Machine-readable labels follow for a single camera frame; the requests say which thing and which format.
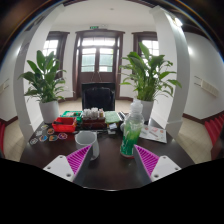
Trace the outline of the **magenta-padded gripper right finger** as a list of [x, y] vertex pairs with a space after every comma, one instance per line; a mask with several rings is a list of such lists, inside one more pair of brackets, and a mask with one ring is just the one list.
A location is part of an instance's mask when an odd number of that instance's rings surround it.
[[144, 185], [180, 170], [180, 167], [168, 156], [157, 156], [138, 145], [134, 146], [133, 155]]

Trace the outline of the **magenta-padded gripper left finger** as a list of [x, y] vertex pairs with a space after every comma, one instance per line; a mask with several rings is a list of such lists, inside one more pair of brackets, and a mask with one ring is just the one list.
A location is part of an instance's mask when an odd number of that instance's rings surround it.
[[57, 156], [44, 170], [75, 184], [82, 184], [92, 155], [92, 146], [88, 145], [67, 156]]

